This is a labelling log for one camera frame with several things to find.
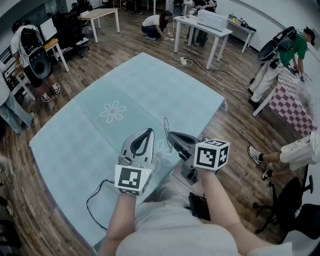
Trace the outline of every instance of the pink checkered cloth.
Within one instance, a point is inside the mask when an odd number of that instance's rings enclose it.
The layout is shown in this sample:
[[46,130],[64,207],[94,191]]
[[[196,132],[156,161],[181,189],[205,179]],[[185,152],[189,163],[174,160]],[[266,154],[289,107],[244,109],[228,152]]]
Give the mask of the pink checkered cloth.
[[269,101],[269,107],[282,120],[305,137],[315,131],[317,126],[298,98],[296,92],[298,82],[299,79],[287,68],[284,68],[278,76],[278,83]]

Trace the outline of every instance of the computer monitor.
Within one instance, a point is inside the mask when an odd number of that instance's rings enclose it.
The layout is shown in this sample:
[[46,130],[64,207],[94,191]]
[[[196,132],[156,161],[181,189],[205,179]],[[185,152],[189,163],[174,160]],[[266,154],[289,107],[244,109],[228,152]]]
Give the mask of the computer monitor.
[[40,23],[37,27],[44,44],[57,34],[57,29],[51,17]]

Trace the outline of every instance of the dark hair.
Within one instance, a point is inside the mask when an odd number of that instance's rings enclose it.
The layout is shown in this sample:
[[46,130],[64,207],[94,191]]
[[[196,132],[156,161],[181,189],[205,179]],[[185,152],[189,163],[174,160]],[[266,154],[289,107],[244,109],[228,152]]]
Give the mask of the dark hair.
[[306,33],[307,35],[311,36],[311,44],[313,46],[315,46],[315,39],[316,39],[315,32],[313,32],[312,29],[308,28],[307,26],[305,27],[303,32]]
[[165,10],[160,13],[159,27],[160,27],[161,31],[164,31],[164,29],[166,28],[166,26],[168,24],[168,20],[165,20],[165,17],[167,17],[167,16],[172,16],[172,13],[168,10]]
[[12,31],[15,33],[18,28],[22,26],[21,20],[16,21],[15,23],[12,24]]

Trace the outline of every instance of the green shirt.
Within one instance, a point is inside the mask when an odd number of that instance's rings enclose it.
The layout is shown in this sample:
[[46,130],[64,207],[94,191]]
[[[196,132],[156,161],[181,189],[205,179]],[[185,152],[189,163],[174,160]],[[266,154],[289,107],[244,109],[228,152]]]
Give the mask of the green shirt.
[[283,66],[288,66],[296,53],[298,53],[300,58],[304,59],[307,49],[308,45],[305,37],[301,33],[298,33],[296,35],[296,39],[292,42],[291,47],[288,50],[279,50],[279,56]]

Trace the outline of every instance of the flower pattern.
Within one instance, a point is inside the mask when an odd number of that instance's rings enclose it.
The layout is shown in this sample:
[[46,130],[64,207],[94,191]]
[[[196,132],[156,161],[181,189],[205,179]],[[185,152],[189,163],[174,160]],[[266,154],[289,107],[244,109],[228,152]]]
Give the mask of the flower pattern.
[[172,166],[172,161],[170,156],[172,156],[174,152],[170,153],[169,147],[165,146],[165,142],[160,139],[155,143],[155,147],[153,149],[153,164],[154,171],[157,172],[161,169],[162,165],[166,167]]
[[100,117],[106,118],[106,123],[111,124],[114,119],[122,120],[124,117],[120,112],[126,110],[125,106],[119,106],[119,101],[113,102],[112,106],[109,103],[104,104],[105,111],[101,112]]

